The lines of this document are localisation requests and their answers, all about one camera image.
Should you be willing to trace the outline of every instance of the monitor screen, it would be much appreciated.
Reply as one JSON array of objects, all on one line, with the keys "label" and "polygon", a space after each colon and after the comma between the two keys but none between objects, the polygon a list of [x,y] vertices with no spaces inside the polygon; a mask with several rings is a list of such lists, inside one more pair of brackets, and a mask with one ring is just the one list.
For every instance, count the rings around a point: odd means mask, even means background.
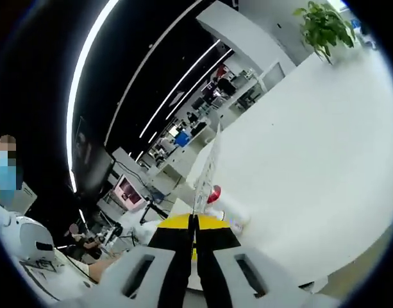
[{"label": "monitor screen", "polygon": [[177,127],[176,125],[173,125],[173,126],[169,129],[168,132],[169,132],[170,135],[171,135],[172,137],[174,137],[174,138],[177,136],[177,134],[179,134],[178,127]]},{"label": "monitor screen", "polygon": [[141,197],[139,192],[137,192],[131,182],[124,175],[119,178],[113,192],[128,210],[133,210],[145,202],[145,199]]},{"label": "monitor screen", "polygon": [[95,138],[84,119],[79,122],[72,154],[77,193],[82,198],[96,199],[108,179],[115,159]]}]

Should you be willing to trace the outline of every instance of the desk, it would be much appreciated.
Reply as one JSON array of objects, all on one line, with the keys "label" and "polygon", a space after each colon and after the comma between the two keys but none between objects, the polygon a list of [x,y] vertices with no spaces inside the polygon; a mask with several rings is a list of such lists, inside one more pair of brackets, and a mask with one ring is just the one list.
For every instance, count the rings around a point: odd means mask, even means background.
[{"label": "desk", "polygon": [[210,120],[205,118],[205,121],[207,125],[184,148],[177,147],[159,167],[153,166],[149,170],[151,184],[161,193],[169,194],[181,177],[188,176],[198,153],[215,137],[216,132],[209,126]]},{"label": "desk", "polygon": [[392,79],[379,52],[353,52],[333,67],[312,54],[221,135],[214,183],[251,215],[240,242],[297,285],[355,260],[393,222]]},{"label": "desk", "polygon": [[230,124],[235,122],[240,116],[241,112],[235,110],[234,105],[238,99],[243,96],[249,89],[254,87],[258,83],[255,77],[252,77],[246,84],[244,84],[231,98],[223,103],[223,105],[217,110],[222,129],[227,128]]}]

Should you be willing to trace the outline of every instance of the green leaves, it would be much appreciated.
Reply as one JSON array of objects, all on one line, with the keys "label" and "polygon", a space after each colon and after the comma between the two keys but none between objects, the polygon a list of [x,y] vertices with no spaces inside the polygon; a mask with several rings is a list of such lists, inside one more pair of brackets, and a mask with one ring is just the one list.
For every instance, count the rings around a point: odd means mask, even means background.
[{"label": "green leaves", "polygon": [[293,15],[295,16],[300,16],[302,13],[306,13],[306,9],[305,8],[296,8],[293,12]]},{"label": "green leaves", "polygon": [[351,23],[348,21],[345,21],[344,24],[350,29],[351,37],[353,38],[353,40],[355,40],[356,39],[355,30],[353,29],[353,26],[351,25]]},{"label": "green leaves", "polygon": [[353,27],[344,21],[330,4],[319,5],[309,1],[308,10],[297,8],[293,15],[301,15],[304,20],[300,25],[304,41],[314,48],[318,56],[323,55],[329,63],[330,47],[336,46],[337,42],[341,41],[347,47],[354,47]]}]

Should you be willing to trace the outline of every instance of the black ceiling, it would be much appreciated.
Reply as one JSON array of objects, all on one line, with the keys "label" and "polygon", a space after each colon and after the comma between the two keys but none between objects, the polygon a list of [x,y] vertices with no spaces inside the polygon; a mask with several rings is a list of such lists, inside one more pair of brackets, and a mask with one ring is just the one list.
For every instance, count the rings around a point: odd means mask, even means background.
[{"label": "black ceiling", "polygon": [[[79,52],[108,0],[6,0],[0,5],[0,135],[17,138],[24,179],[37,193],[35,218],[51,230],[75,220],[69,189],[65,118]],[[213,44],[195,21],[212,1],[188,14],[162,41],[135,80],[119,112],[108,151],[145,150],[166,125],[169,102],[142,139],[138,136],[167,93]],[[83,116],[104,141],[116,104],[139,63],[193,0],[120,0],[88,55],[78,88],[74,131]],[[188,89],[220,57],[213,50],[181,84]]]}]

